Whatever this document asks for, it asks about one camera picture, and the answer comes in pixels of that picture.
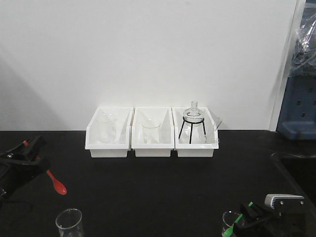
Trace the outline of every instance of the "glass flask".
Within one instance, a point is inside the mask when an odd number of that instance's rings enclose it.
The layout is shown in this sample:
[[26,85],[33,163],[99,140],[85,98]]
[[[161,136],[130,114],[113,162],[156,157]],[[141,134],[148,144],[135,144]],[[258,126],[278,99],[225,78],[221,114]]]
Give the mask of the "glass flask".
[[204,113],[198,108],[198,102],[192,101],[191,107],[183,112],[183,118],[187,122],[202,122],[204,119]]

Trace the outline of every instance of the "glass beaker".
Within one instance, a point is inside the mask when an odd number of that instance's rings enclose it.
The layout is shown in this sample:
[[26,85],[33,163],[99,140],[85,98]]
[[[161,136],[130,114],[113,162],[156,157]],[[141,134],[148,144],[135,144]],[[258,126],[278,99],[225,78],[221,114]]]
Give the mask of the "glass beaker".
[[160,143],[160,126],[161,123],[157,119],[142,121],[144,143]]

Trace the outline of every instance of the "black table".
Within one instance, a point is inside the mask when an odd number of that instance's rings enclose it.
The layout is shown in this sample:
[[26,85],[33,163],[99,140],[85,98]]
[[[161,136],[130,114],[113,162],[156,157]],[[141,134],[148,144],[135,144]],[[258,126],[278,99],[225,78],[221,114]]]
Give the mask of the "black table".
[[[91,158],[84,131],[26,131],[0,132],[0,151],[36,135],[46,139],[41,156],[68,193],[57,194],[46,174],[38,176],[10,198],[32,203],[31,212],[0,209],[0,237],[58,237],[55,218],[69,207],[82,211],[86,237],[218,237],[225,210],[263,204],[270,193],[298,194],[272,154],[308,154],[316,145],[268,131],[221,130],[213,158]],[[308,222],[314,233],[316,222]]]

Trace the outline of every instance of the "small glass beaker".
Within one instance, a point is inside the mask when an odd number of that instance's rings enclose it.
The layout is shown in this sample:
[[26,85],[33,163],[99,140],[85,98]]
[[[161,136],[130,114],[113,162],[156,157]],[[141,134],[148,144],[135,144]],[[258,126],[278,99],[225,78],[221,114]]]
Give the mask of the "small glass beaker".
[[160,143],[160,126],[161,123],[157,119],[146,119],[142,121],[144,143]]
[[75,208],[62,211],[56,218],[60,237],[84,237],[82,213]]

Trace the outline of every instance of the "red plastic spoon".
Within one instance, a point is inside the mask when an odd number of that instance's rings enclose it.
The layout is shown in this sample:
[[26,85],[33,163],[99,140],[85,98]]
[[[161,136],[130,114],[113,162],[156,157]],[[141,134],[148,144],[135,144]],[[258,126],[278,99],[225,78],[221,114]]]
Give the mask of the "red plastic spoon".
[[[27,141],[24,141],[23,144],[26,147],[29,145]],[[52,172],[50,172],[50,170],[47,170],[46,173],[50,177],[51,181],[53,181],[53,186],[54,186],[55,191],[59,193],[60,195],[66,195],[67,193],[66,187],[54,177],[54,175],[52,174]]]

